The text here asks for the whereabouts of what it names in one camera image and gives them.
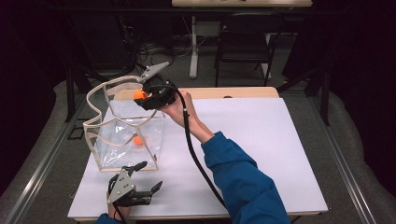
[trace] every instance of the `black cable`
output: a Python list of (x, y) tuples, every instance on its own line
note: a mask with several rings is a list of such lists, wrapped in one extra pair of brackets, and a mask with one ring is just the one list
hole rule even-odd
[(114, 208), (116, 209), (117, 213), (118, 213), (118, 214), (120, 215), (120, 217), (121, 217), (121, 221), (120, 221), (120, 222), (122, 222), (122, 224), (127, 224), (127, 222), (126, 222), (125, 218), (123, 217), (123, 215), (122, 215), (122, 213), (121, 213), (119, 207), (118, 207), (115, 203), (113, 203), (113, 206), (114, 206)]
[(183, 105), (184, 131), (185, 131), (185, 134), (186, 134), (187, 145), (189, 146), (189, 151), (190, 151), (190, 154), (192, 156), (192, 159), (194, 160), (195, 165), (198, 167), (199, 171), (201, 172), (201, 174), (204, 177), (205, 181), (209, 185), (210, 189), (212, 189), (213, 193), (218, 198), (219, 202), (225, 207), (224, 200), (219, 195), (218, 191), (216, 190), (216, 188), (213, 185), (212, 181), (210, 180), (209, 176), (207, 176), (204, 168), (202, 167), (201, 163), (198, 161), (198, 158), (197, 158), (197, 156), (195, 154), (194, 148), (192, 146), (192, 141), (191, 141), (190, 124), (189, 124), (189, 112), (187, 110), (186, 102), (184, 101), (183, 95), (178, 90), (178, 88), (173, 87), (173, 86), (169, 86), (169, 85), (155, 85), (155, 86), (151, 86), (151, 88), (157, 88), (157, 87), (165, 87), (165, 88), (172, 89), (180, 97), (180, 101), (181, 101), (181, 103)]

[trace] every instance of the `blue jacket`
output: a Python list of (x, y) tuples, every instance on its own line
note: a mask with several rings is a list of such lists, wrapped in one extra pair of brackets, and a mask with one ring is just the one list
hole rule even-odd
[[(218, 132), (201, 144), (233, 224), (290, 224), (274, 181), (234, 141)], [(119, 224), (102, 214), (98, 224)]]

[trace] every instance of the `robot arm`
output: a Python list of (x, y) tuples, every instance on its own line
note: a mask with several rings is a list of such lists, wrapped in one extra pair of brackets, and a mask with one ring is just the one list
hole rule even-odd
[(160, 63), (148, 66), (143, 75), (136, 79), (143, 84), (142, 91), (147, 98), (134, 99), (145, 110), (158, 109), (165, 105), (170, 105), (175, 101), (177, 87), (169, 80), (164, 80), (159, 74), (169, 63)]
[(146, 161), (140, 162), (136, 166), (123, 166), (120, 173), (110, 179), (108, 183), (109, 197), (107, 204), (113, 203), (115, 206), (128, 207), (136, 205), (149, 205), (152, 195), (157, 192), (163, 182), (159, 182), (150, 191), (137, 191), (131, 179), (134, 171), (139, 171), (147, 165)]

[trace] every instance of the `orange ping pong ball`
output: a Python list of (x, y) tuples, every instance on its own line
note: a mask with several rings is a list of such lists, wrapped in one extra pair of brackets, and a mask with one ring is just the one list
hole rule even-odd
[(140, 139), (139, 136), (135, 136), (135, 137), (134, 137), (134, 143), (135, 143), (137, 146), (143, 145), (142, 139)]
[(148, 98), (148, 94), (142, 90), (137, 90), (134, 92), (134, 99), (136, 100), (144, 100)]

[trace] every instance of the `transparent bag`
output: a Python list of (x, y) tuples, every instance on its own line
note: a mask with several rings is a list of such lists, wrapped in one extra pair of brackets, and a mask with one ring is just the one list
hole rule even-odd
[(164, 113), (146, 111), (134, 102), (142, 88), (136, 76), (102, 83), (87, 94), (95, 117), (83, 123), (85, 139), (101, 172), (147, 161), (146, 170), (158, 170)]

